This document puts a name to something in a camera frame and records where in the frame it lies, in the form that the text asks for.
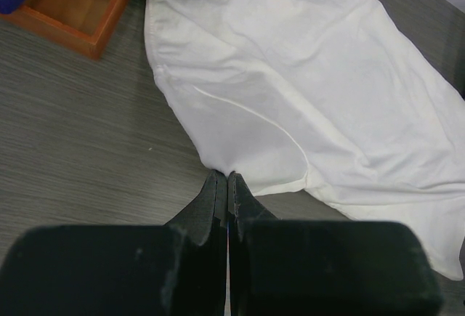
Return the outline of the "white t shirt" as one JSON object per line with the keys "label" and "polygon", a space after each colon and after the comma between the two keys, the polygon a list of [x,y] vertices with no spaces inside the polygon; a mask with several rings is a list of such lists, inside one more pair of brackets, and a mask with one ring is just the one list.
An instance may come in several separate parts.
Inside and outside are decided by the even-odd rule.
{"label": "white t shirt", "polygon": [[464,100],[379,0],[147,0],[145,48],[206,167],[401,222],[463,278]]}

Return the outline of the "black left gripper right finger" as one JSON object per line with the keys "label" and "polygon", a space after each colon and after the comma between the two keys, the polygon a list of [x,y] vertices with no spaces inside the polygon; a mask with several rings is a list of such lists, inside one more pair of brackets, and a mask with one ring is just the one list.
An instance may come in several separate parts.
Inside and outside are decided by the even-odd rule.
{"label": "black left gripper right finger", "polygon": [[437,315],[442,294],[397,222],[279,219],[228,178],[233,315]]}

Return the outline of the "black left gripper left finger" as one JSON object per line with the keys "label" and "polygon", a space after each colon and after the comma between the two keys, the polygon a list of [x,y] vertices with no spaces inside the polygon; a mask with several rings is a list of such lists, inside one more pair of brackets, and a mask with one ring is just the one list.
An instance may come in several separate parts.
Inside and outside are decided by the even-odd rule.
{"label": "black left gripper left finger", "polygon": [[227,179],[163,225],[34,227],[1,266],[3,315],[223,315]]}

